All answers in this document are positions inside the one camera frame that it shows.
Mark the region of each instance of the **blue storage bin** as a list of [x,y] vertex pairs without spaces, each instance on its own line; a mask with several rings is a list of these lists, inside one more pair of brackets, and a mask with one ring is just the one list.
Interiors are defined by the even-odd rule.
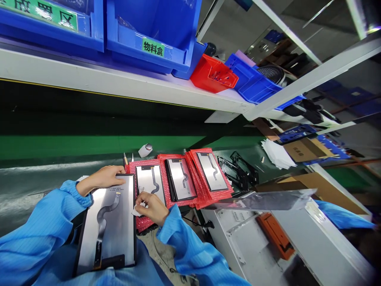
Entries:
[[326,92],[343,105],[352,105],[363,102],[374,97],[373,93],[366,91],[360,87],[348,89],[346,87],[338,87]]
[[103,1],[0,1],[0,34],[94,59],[104,51]]
[[255,69],[251,69],[251,72],[252,77],[238,90],[238,93],[248,102],[260,103],[282,90],[282,87],[274,84]]
[[339,93],[338,99],[345,105],[351,105],[363,102],[364,100],[368,100],[374,96],[375,95],[373,93],[370,93],[369,91],[366,91],[361,87],[355,87],[349,89],[349,91],[346,94]]
[[381,112],[381,98],[376,98],[376,99],[352,106],[350,109],[352,109],[360,117]]
[[316,89],[319,91],[327,92],[327,91],[330,91],[332,89],[336,89],[339,87],[342,87],[341,83],[339,83],[338,81],[336,81],[334,79],[330,79],[330,80],[322,83],[318,87],[316,87]]
[[[234,89],[248,102],[255,104],[261,103],[282,89],[282,87],[274,84],[258,72],[257,66],[250,67],[235,54],[230,55],[225,62],[225,65],[239,77]],[[276,109],[283,110],[285,107],[302,99],[305,99],[305,97],[303,95],[299,95]]]
[[187,72],[201,0],[107,0],[107,49],[145,70]]
[[296,102],[298,102],[298,101],[301,101],[301,100],[303,100],[303,99],[306,99],[306,97],[303,96],[303,95],[298,95],[298,96],[295,97],[294,99],[291,99],[291,100],[287,101],[286,103],[283,103],[282,105],[278,106],[276,109],[277,109],[277,110],[283,110],[283,109],[285,109],[287,106],[289,106],[289,105],[291,105],[291,104],[294,104],[294,103],[296,103]]
[[297,139],[312,133],[316,133],[315,128],[313,128],[311,125],[308,125],[308,124],[302,124],[290,130],[287,130],[279,134],[278,136],[282,143],[286,143],[288,141],[291,141],[291,140],[294,140],[294,139]]
[[192,60],[190,62],[189,70],[187,72],[183,72],[183,71],[179,72],[177,70],[174,70],[172,72],[172,75],[174,77],[189,80],[191,78],[191,75],[194,72],[194,69],[196,68],[198,62],[200,61],[203,53],[205,52],[205,50],[206,50],[206,44],[195,42],[194,47],[193,47]]

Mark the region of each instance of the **right hand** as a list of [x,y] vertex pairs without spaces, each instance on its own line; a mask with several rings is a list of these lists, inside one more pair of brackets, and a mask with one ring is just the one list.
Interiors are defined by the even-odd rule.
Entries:
[[[145,202],[148,208],[141,206]],[[136,198],[135,210],[141,215],[149,217],[154,223],[163,226],[165,219],[169,215],[169,210],[155,194],[141,192]]]

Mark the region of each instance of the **green label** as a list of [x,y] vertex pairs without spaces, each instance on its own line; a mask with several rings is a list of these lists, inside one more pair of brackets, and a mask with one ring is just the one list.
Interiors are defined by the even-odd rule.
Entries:
[[165,46],[158,42],[144,38],[143,44],[142,44],[142,50],[150,54],[155,54],[157,56],[164,57]]
[[77,13],[44,0],[0,0],[0,7],[78,31]]

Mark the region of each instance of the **orange tool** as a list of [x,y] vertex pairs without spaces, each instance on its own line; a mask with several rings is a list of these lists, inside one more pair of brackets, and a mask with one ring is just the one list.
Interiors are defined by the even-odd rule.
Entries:
[[280,257],[289,260],[295,252],[285,232],[271,213],[263,213],[257,217],[257,221],[268,240],[279,250]]

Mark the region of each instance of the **metal mesh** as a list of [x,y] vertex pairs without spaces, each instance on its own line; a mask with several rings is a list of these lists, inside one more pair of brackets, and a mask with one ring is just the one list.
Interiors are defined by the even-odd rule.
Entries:
[[257,71],[277,85],[285,79],[285,71],[277,66],[264,66]]

